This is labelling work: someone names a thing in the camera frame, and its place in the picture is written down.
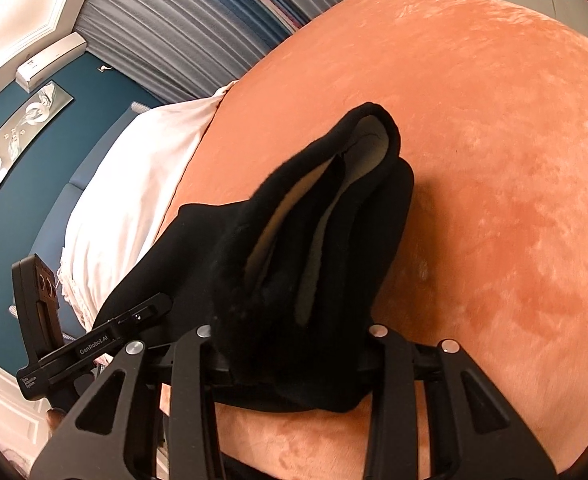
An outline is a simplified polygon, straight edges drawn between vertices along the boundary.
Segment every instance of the teal wall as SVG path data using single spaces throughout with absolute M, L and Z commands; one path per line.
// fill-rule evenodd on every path
M 11 266 L 27 256 L 58 194 L 87 153 L 132 101 L 160 102 L 116 70 L 83 54 L 47 79 L 74 97 L 21 155 L 0 187 L 0 366 L 11 374 L 27 357 L 12 304 Z M 0 93 L 0 127 L 27 100 L 15 82 Z

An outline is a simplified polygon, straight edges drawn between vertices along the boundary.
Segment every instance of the upholstered headboard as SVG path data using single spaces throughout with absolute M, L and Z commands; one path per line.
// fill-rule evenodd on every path
M 137 102 L 132 103 L 96 143 L 56 199 L 30 250 L 30 254 L 38 254 L 54 272 L 59 266 L 61 252 L 65 243 L 65 230 L 76 202 L 78 202 L 85 187 L 89 184 L 114 141 L 139 113 L 146 110 L 149 110 L 147 106 Z M 72 307 L 63 298 L 60 284 L 57 286 L 56 291 L 60 305 L 58 317 L 63 332 L 74 337 L 83 335 L 85 330 L 78 322 Z

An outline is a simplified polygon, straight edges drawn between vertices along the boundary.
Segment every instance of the white wall-mounted air conditioner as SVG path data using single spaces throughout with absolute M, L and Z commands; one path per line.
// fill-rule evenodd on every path
M 18 67 L 16 82 L 26 92 L 32 92 L 53 73 L 84 53 L 86 47 L 87 41 L 78 32 L 72 32 Z

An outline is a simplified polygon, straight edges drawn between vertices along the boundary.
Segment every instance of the white cloth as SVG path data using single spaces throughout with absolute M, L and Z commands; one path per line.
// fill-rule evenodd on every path
M 137 116 L 78 200 L 57 274 L 87 331 L 111 291 L 154 243 L 187 164 L 234 83 L 212 97 Z

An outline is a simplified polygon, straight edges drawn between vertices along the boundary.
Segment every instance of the orange bedspread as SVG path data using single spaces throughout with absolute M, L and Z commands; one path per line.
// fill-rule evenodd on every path
M 231 89 L 165 225 L 184 203 L 249 198 L 365 101 L 392 114 L 416 174 L 376 319 L 461 341 L 567 468 L 588 443 L 583 36 L 497 0 L 346 0 Z M 226 453 L 292 480 L 359 479 L 368 417 L 367 400 L 346 415 L 218 410 Z

